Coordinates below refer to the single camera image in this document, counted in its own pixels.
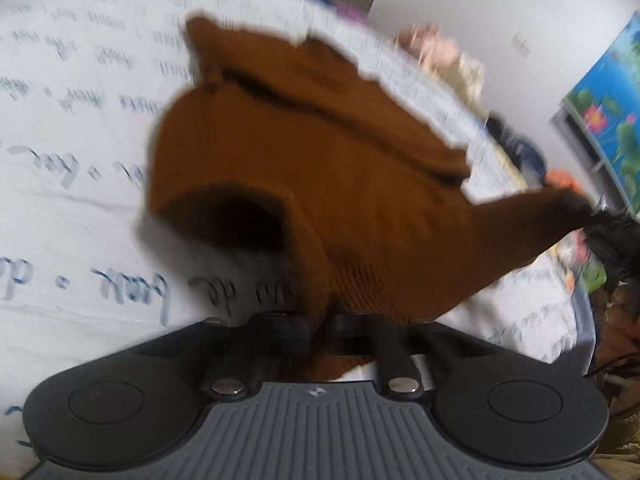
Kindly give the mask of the brown knit sweater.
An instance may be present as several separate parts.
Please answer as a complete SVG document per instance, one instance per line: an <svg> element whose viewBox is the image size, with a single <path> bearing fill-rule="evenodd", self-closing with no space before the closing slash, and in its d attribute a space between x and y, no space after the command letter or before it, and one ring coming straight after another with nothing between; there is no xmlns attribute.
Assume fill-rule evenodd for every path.
<svg viewBox="0 0 640 480"><path fill-rule="evenodd" d="M473 204L450 148L329 44L196 16L200 80L155 142L151 214L222 248L277 256L295 307L437 318L586 226L562 188Z"/></svg>

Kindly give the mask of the cream clothes pile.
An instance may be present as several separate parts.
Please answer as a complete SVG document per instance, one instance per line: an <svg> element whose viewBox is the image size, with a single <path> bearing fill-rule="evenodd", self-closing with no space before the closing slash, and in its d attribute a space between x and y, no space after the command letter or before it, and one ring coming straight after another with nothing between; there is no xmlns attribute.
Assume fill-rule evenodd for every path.
<svg viewBox="0 0 640 480"><path fill-rule="evenodd" d="M451 65L440 71L440 76L471 112L478 117L488 115L482 103L485 66L479 60L462 52Z"/></svg>

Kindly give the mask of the pink clothes pile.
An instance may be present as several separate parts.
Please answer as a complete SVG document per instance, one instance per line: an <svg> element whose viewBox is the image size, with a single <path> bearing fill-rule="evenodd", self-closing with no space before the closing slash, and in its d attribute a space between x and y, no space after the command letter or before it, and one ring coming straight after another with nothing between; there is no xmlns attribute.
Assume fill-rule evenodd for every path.
<svg viewBox="0 0 640 480"><path fill-rule="evenodd" d="M439 32L439 28L431 23L412 25L401 30L394 38L398 48L413 56L422 70L437 72L457 61L460 48L457 41Z"/></svg>

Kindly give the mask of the dark patterned garment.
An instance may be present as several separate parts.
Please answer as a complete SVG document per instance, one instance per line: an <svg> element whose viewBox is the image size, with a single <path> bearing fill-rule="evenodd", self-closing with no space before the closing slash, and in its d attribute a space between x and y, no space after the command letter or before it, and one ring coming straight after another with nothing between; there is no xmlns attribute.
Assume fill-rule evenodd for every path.
<svg viewBox="0 0 640 480"><path fill-rule="evenodd" d="M486 119L486 130L500 145L513 166L529 186L544 186L547 163L538 148L529 140L513 131L501 117L490 114Z"/></svg>

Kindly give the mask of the purple garment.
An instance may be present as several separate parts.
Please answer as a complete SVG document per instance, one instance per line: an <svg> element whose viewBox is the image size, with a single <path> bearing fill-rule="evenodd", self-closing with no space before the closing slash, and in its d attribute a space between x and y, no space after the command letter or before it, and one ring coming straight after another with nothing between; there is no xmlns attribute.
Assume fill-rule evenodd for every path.
<svg viewBox="0 0 640 480"><path fill-rule="evenodd" d="M368 14L366 11L354 6L353 4L346 2L337 2L334 4L335 12L348 20L366 24L368 20Z"/></svg>

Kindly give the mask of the white script-print bed sheet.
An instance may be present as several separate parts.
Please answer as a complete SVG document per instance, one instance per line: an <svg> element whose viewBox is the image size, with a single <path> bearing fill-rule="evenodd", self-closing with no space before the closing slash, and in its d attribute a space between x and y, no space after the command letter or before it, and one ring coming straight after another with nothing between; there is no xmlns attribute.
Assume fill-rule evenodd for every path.
<svg viewBox="0 0 640 480"><path fill-rule="evenodd" d="M198 79L184 22L205 14L299 44L324 41L447 145L463 192L523 182L478 121L383 36L317 0L1 0L1 473L36 456L22 423L43 379L209 316L326 310L288 260L223 252L146 208L155 137Z"/></svg>

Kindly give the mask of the white wall switch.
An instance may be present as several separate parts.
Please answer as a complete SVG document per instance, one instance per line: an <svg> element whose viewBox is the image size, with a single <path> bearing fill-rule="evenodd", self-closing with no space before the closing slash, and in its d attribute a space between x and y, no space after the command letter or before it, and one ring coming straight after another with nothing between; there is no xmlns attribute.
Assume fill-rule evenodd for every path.
<svg viewBox="0 0 640 480"><path fill-rule="evenodd" d="M521 55L522 58L529 57L530 47L527 38L522 37L520 34L515 34L512 37L511 46L518 55Z"/></svg>

